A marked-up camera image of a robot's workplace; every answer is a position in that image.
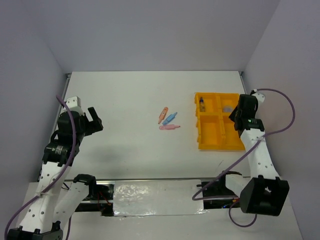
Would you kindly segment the clear round pin container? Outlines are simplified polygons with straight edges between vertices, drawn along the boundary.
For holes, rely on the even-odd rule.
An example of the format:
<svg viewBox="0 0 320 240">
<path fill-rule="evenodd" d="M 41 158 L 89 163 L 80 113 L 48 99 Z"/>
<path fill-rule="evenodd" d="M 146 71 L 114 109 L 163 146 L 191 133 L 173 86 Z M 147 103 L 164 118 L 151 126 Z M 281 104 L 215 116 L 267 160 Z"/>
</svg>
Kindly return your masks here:
<svg viewBox="0 0 320 240">
<path fill-rule="evenodd" d="M 232 113 L 234 108 L 232 106 L 226 105 L 222 108 L 223 113 Z"/>
</svg>

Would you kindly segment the orange highlighter marker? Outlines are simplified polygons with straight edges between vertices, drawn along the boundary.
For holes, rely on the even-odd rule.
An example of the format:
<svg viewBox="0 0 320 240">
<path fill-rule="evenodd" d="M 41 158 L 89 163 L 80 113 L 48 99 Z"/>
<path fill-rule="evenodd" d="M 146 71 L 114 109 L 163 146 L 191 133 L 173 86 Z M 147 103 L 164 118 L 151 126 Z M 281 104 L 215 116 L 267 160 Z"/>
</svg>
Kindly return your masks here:
<svg viewBox="0 0 320 240">
<path fill-rule="evenodd" d="M 159 115 L 158 124 L 160 124 L 164 120 L 167 112 L 168 112 L 168 107 L 164 107 L 163 110 L 161 111 L 160 115 Z"/>
</svg>

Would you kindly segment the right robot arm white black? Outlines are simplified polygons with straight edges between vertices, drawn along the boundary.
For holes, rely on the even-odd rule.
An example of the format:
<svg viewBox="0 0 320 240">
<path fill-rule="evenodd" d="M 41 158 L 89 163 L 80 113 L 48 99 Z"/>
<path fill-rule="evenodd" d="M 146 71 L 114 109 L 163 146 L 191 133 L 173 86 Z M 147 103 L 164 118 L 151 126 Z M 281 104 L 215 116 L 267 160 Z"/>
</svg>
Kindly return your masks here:
<svg viewBox="0 0 320 240">
<path fill-rule="evenodd" d="M 236 108 L 229 116 L 245 147 L 250 177 L 227 174 L 225 179 L 218 182 L 217 190 L 223 196 L 234 192 L 239 197 L 243 213 L 279 216 L 290 187 L 286 180 L 280 178 L 272 163 L 263 122 L 256 118 L 262 99 L 260 93 L 241 94 Z"/>
</svg>

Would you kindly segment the pink highlighter marker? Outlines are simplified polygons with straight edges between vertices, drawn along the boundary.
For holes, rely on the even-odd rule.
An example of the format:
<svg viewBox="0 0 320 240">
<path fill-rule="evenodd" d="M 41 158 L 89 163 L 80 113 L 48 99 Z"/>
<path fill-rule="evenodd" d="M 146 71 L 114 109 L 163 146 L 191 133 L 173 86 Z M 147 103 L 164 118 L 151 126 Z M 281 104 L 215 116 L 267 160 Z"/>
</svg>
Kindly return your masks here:
<svg viewBox="0 0 320 240">
<path fill-rule="evenodd" d="M 160 130 L 175 130 L 175 129 L 178 129 L 180 128 L 181 126 L 180 125 L 175 125 L 175 124 L 167 124 L 167 125 L 161 125 L 159 126 L 159 129 Z"/>
</svg>

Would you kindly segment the small blue-capped glue bottle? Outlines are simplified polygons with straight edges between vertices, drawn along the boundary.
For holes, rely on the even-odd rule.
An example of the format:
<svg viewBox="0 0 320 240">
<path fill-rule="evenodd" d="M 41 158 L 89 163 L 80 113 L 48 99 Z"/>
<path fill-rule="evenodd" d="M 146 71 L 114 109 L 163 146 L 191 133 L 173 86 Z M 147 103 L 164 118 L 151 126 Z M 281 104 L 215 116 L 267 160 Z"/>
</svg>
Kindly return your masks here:
<svg viewBox="0 0 320 240">
<path fill-rule="evenodd" d="M 199 98 L 199 111 L 203 113 L 206 111 L 206 106 L 203 97 Z"/>
</svg>

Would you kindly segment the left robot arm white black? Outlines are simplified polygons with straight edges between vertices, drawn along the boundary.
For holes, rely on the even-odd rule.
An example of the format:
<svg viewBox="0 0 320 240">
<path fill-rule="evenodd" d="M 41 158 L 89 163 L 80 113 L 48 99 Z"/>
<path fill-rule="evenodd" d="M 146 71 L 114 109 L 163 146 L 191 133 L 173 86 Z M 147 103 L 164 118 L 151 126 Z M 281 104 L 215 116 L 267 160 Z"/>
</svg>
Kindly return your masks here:
<svg viewBox="0 0 320 240">
<path fill-rule="evenodd" d="M 41 175 L 34 197 L 15 214 L 27 210 L 16 228 L 6 227 L 6 240 L 62 240 L 63 229 L 80 202 L 97 196 L 96 178 L 78 174 L 67 193 L 60 198 L 66 175 L 80 151 L 84 137 L 103 130 L 102 120 L 94 107 L 89 107 L 92 120 L 88 120 L 80 107 L 62 112 L 57 120 L 57 130 L 50 137 L 42 157 Z"/>
</svg>

